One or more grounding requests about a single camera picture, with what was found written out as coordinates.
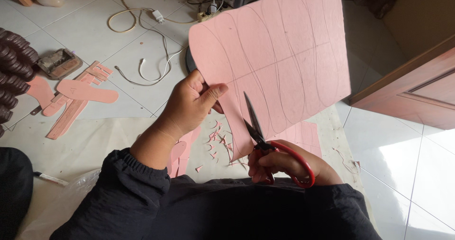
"person's right hand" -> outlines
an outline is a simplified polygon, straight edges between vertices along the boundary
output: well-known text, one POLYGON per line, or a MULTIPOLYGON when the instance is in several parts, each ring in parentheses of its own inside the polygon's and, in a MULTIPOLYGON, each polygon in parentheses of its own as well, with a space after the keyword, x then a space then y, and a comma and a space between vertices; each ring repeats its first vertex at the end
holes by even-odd
MULTIPOLYGON (((304 157, 304 159, 310 164, 311 170, 313 170, 315 177, 314 185, 325 186, 343 184, 343 181, 340 179, 335 170, 321 158, 285 140, 275 140, 275 142, 293 149, 299 155, 304 157)), ((305 168, 287 153, 270 152, 262 158, 258 158, 259 157, 256 155, 256 152, 253 151, 250 154, 248 161, 248 166, 250 167, 248 175, 250 177, 253 177, 252 181, 254 183, 267 181, 267 175, 265 173, 264 167, 269 167, 271 173, 290 173, 295 175, 295 177, 302 182, 307 181, 305 177, 308 176, 308 173, 305 168)))

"red scissors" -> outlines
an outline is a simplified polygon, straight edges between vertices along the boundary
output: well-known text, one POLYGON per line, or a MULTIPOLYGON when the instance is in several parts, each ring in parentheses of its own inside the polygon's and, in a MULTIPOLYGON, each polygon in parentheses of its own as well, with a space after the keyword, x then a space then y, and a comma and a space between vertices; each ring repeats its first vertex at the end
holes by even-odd
MULTIPOLYGON (((291 148, 284 146, 283 144, 280 144, 275 141, 271 141, 270 144, 268 144, 265 141, 264 136, 262 135, 262 130, 261 130, 261 126, 259 125, 258 118, 256 116, 256 113, 254 112, 253 105, 251 105, 251 101, 248 98, 247 93, 243 92, 243 94, 245 95, 245 100, 247 102, 247 107, 248 107, 248 113, 250 115, 251 124, 253 126, 248 124, 248 122, 245 119, 243 119, 243 121, 245 121, 245 125, 247 126, 247 129, 251 135, 251 138, 253 138, 257 143, 256 146, 254 146, 256 155, 259 158, 261 158, 266 154, 265 152, 267 150, 288 153, 306 169, 306 171, 308 172, 308 176, 307 176, 308 181, 306 181, 306 182, 299 181, 295 177, 295 175, 286 172, 287 175, 291 176, 291 179, 299 187, 304 188, 304 189, 311 187, 314 184, 314 173, 311 170, 310 164, 301 155, 299 155, 297 152, 295 152, 291 148)), ((268 184, 273 184, 275 182, 275 179, 273 178, 273 174, 270 172, 270 169, 268 167, 264 167, 264 170, 268 176, 268 179, 270 180, 270 181, 268 181, 268 184)))

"black shirt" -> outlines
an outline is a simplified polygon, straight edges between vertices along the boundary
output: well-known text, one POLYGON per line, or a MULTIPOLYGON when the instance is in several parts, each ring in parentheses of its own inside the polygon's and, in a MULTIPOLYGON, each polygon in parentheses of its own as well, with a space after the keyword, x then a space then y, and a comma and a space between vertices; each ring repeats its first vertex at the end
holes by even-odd
POLYGON ((348 184, 302 189, 288 178, 197 184, 114 150, 70 220, 50 239, 380 239, 348 184))

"plastic bag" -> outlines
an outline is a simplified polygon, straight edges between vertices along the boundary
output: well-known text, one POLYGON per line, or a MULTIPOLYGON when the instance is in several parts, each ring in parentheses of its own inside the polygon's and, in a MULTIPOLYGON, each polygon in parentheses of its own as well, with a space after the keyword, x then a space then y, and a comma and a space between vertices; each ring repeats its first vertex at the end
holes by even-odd
POLYGON ((101 169, 96 169, 73 179, 60 194, 20 234, 20 239, 49 239, 50 235, 68 221, 98 180, 101 169))

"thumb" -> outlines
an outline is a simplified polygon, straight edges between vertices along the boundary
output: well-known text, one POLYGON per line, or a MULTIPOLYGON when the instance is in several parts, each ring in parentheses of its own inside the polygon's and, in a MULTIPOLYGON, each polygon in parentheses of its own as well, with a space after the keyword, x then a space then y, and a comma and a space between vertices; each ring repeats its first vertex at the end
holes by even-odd
POLYGON ((220 98, 225 92, 229 90, 229 87, 225 84, 217 84, 210 87, 207 91, 205 91, 201 97, 199 97, 202 106, 210 110, 215 102, 217 102, 218 98, 220 98))
POLYGON ((263 167, 281 167, 298 178, 307 175, 303 166, 288 153, 270 152, 268 155, 259 159, 259 165, 263 167))

